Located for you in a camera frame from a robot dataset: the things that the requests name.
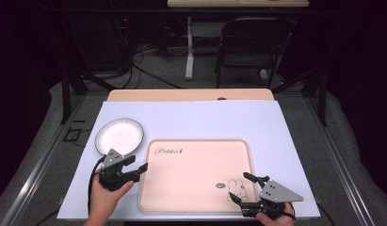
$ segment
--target dark background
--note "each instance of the dark background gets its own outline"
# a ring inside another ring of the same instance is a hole
[[[81,8],[86,2],[33,3]],[[136,5],[128,7],[142,7],[143,3],[148,8],[165,6],[165,1],[133,1],[130,4]],[[50,105],[48,90],[61,81],[65,61],[100,71],[123,67],[128,60],[108,16],[74,16],[67,18],[64,26],[58,18],[37,16],[34,4],[0,1],[0,195],[40,128]],[[313,0],[310,7],[336,8],[346,4]],[[300,20],[280,74],[286,79],[297,76],[314,66],[316,60],[310,59],[332,52],[327,67],[328,90],[346,113],[363,164],[387,194],[387,3],[351,1],[349,5],[355,11],[344,29],[335,21]],[[106,6],[100,0],[87,4],[87,8]],[[159,47],[166,47],[165,24],[172,24],[172,19],[148,16],[134,23],[140,39]],[[74,38],[65,27],[75,34]],[[58,37],[60,45],[53,42],[51,35]]]

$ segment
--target chair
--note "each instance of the chair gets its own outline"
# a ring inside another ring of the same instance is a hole
[[[291,25],[275,18],[240,17],[229,21],[221,31],[216,65],[217,88],[222,68],[271,69],[269,89],[282,42]]]

